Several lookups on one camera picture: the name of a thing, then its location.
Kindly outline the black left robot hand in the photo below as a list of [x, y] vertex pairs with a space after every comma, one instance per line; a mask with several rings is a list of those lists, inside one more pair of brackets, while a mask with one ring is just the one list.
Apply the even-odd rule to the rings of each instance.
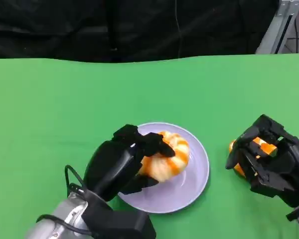
[[142, 135], [136, 125], [127, 124], [104, 141], [90, 159], [84, 184], [104, 201], [112, 200], [119, 192], [132, 194], [158, 184], [152, 176], [140, 174], [144, 157], [161, 154], [175, 156], [163, 136], [150, 132]]

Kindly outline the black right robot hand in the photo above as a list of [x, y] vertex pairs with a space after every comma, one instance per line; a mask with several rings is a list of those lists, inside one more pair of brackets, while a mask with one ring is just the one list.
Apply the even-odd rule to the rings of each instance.
[[292, 208], [299, 206], [299, 138], [283, 125], [259, 116], [231, 144], [225, 168], [237, 166], [252, 192], [278, 196]]

